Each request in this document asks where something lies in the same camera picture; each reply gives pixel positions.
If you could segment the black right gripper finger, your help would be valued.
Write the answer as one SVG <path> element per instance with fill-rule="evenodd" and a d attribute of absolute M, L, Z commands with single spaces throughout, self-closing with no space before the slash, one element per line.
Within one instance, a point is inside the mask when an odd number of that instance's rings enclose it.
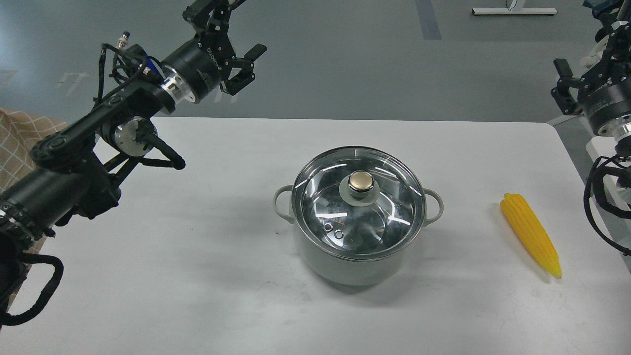
<path fill-rule="evenodd" d="M 590 88 L 589 75 L 585 73 L 579 78 L 575 77 L 564 58 L 554 59 L 554 67 L 559 78 L 551 90 L 551 95 L 559 110 L 563 115 L 585 114 L 584 98 Z"/>
<path fill-rule="evenodd" d="M 619 58 L 620 52 L 627 53 L 630 45 L 624 44 L 622 33 L 630 29 L 629 0 L 584 0 L 583 6 L 601 23 L 595 34 L 596 44 L 583 58 L 583 66 L 595 67 L 603 60 Z"/>

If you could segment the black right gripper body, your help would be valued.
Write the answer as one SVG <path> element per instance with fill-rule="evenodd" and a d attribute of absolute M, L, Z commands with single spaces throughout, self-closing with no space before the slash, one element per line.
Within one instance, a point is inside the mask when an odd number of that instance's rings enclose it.
<path fill-rule="evenodd" d="M 597 63 L 581 77 L 582 114 L 591 132 L 602 137 L 630 136 L 630 63 Z"/>

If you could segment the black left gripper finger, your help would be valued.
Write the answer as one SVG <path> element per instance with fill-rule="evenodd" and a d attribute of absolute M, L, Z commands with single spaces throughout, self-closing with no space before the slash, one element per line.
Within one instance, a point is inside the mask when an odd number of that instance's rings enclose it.
<path fill-rule="evenodd" d="M 244 0 L 196 0 L 182 12 L 183 19 L 197 34 L 225 34 L 229 29 L 232 11 Z"/>
<path fill-rule="evenodd" d="M 231 55 L 226 59 L 222 59 L 221 64 L 223 64 L 223 66 L 221 67 L 220 90 L 224 94 L 234 96 L 252 83 L 255 80 L 255 61 L 259 59 L 266 50 L 267 47 L 265 45 L 257 43 L 244 54 L 243 58 L 237 58 Z"/>

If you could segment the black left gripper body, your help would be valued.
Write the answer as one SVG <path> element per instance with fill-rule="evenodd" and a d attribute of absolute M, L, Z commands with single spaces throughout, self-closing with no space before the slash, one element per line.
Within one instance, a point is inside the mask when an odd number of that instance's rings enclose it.
<path fill-rule="evenodd" d="M 189 20 L 195 34 L 162 62 L 165 82 L 176 86 L 172 90 L 176 103 L 183 100 L 200 103 L 232 72 L 230 61 L 235 52 L 223 20 Z"/>

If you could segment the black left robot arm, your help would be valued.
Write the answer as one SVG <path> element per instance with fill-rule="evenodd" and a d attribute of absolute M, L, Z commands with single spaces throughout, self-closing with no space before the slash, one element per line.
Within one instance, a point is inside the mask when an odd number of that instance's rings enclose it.
<path fill-rule="evenodd" d="M 29 152 L 35 169 L 1 194 L 1 325 L 22 325 L 47 306 L 65 267 L 29 249 L 74 215 L 93 219 L 117 207 L 120 185 L 139 165 L 182 170 L 185 160 L 162 140 L 151 118 L 219 88 L 237 95 L 255 80 L 258 43 L 235 54 L 228 36 L 241 0 L 197 0 L 182 14 L 195 31 L 159 61 L 142 47 L 103 43 L 99 87 L 90 112 L 40 140 Z"/>

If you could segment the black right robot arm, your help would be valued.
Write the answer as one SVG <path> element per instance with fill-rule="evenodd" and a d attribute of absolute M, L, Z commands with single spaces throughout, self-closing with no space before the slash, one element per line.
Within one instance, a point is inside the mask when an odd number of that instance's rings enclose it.
<path fill-rule="evenodd" d="M 583 6 L 601 23 L 595 40 L 597 47 L 586 59 L 586 71 L 576 77 L 566 59 L 555 59 L 559 76 L 551 95 L 565 115 L 583 115 L 597 137 L 612 137 L 615 153 L 600 156 L 592 164 L 585 183 L 583 207 L 598 236 L 624 256 L 630 249 L 607 237 L 597 226 L 590 199 L 604 211 L 629 220 L 629 209 L 608 199 L 605 182 L 616 180 L 617 187 L 630 189 L 630 112 L 631 112 L 631 29 L 628 0 L 585 0 Z"/>

